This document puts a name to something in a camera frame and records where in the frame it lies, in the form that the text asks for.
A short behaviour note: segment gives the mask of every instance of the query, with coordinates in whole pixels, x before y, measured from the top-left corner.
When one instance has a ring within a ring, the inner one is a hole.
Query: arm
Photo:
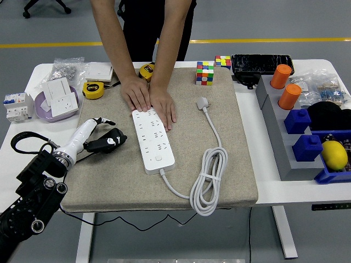
[[[155,70],[150,83],[150,101],[160,116],[166,130],[176,122],[176,111],[167,93],[169,80],[176,63],[183,28],[191,0],[166,0],[165,23],[158,44]]]
[[[121,94],[131,110],[151,107],[146,81],[140,79],[129,56],[121,24],[115,12],[115,0],[90,0],[95,22],[105,51],[121,81]]]

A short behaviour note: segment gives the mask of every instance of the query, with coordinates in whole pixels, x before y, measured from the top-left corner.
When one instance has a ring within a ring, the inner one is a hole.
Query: chair wheel
[[[30,13],[28,13],[28,11],[24,11],[23,12],[23,16],[24,16],[24,18],[30,18],[31,17],[31,15],[30,15]]]
[[[72,10],[70,8],[66,7],[65,12],[66,12],[66,14],[71,14]]]

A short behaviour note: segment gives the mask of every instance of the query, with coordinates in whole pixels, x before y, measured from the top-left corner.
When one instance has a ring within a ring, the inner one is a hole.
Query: yellow lemon
[[[322,156],[325,164],[332,170],[338,171],[347,164],[347,153],[338,141],[323,142]]]

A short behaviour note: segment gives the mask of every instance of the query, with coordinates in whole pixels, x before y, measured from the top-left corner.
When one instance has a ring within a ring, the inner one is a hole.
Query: hand
[[[149,93],[150,102],[160,117],[163,126],[165,126],[165,130],[168,132],[172,129],[172,123],[177,121],[174,101],[166,89],[150,86]]]
[[[137,76],[125,79],[121,87],[121,95],[131,111],[146,112],[151,109],[148,85],[144,79]]]

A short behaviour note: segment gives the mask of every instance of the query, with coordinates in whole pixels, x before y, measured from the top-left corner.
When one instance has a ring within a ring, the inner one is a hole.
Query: rubik's cube
[[[212,85],[214,75],[213,61],[198,61],[196,70],[196,85]]]
[[[230,56],[215,56],[214,62],[216,67],[226,67],[227,69],[231,67]]]

